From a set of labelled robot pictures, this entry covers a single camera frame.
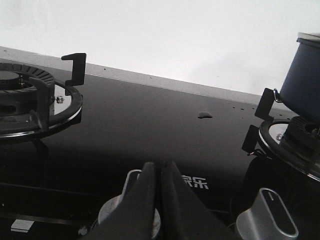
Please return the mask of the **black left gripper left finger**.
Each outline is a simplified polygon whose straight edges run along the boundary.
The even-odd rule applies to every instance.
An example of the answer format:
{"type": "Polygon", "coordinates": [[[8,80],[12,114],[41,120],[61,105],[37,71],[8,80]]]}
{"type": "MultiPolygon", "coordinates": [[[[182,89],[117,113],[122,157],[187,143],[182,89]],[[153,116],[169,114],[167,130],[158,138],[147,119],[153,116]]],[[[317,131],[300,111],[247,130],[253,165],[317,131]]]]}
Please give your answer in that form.
{"type": "Polygon", "coordinates": [[[83,240],[150,240],[155,215],[156,170],[152,162],[128,172],[122,193],[102,205],[96,227],[83,240]]]}

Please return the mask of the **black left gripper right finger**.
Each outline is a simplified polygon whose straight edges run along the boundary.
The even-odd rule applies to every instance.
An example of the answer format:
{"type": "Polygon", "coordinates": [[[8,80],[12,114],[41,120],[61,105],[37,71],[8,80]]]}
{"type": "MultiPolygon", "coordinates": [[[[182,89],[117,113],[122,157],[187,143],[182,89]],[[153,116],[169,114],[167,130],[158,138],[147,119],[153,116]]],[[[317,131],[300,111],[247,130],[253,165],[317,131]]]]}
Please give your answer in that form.
{"type": "Polygon", "coordinates": [[[167,240],[234,240],[227,229],[185,183],[173,161],[161,173],[162,222],[167,240]]]}

